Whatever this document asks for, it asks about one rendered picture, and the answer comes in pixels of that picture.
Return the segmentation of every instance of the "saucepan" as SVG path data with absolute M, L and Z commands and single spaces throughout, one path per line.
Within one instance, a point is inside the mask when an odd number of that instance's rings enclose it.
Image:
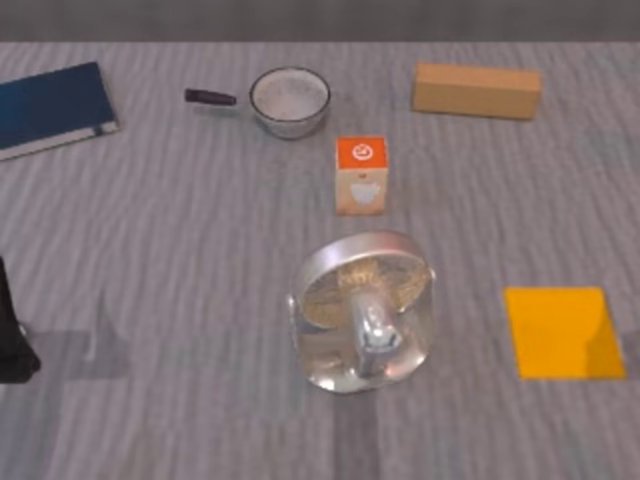
M 185 101 L 219 107 L 235 107 L 234 95 L 187 89 Z M 249 90 L 249 102 L 257 119 L 272 135 L 294 140 L 318 129 L 331 101 L 331 89 L 318 73 L 303 67 L 279 67 L 263 73 Z

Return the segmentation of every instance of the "dark blue book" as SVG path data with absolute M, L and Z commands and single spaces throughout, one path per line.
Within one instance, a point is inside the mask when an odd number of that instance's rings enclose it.
M 95 62 L 0 84 L 0 160 L 117 130 Z

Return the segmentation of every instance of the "gray background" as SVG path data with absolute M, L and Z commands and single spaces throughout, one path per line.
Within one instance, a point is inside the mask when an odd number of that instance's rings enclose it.
M 640 40 L 637 0 L 2 0 L 0 40 Z
M 0 387 L 0 478 L 640 478 L 637 375 L 520 381 L 503 301 L 602 286 L 637 371 L 639 47 L 0 45 L 0 81 L 98 60 L 122 123 L 0 164 L 0 252 L 44 363 Z M 412 113 L 419 60 L 540 69 L 538 115 Z M 333 86 L 313 137 L 182 101 L 283 63 Z M 349 134 L 387 136 L 385 215 L 334 215 Z M 377 228 L 438 274 L 434 350 L 406 382 L 334 397 L 300 374 L 284 298 L 313 250 Z

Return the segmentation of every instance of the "brown box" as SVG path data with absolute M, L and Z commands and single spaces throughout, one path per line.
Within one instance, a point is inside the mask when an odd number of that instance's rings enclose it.
M 384 212 L 389 165 L 384 137 L 340 137 L 336 144 L 338 215 Z
M 542 80 L 531 70 L 418 64 L 412 108 L 420 112 L 529 120 Z

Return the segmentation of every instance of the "small box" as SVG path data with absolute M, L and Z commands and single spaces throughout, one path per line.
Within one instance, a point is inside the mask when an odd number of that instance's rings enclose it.
M 413 84 L 415 111 L 532 119 L 542 91 L 531 70 L 418 64 Z
M 337 213 L 383 213 L 388 174 L 384 137 L 339 137 L 336 144 Z
M 507 288 L 505 297 L 522 378 L 626 377 L 601 289 Z

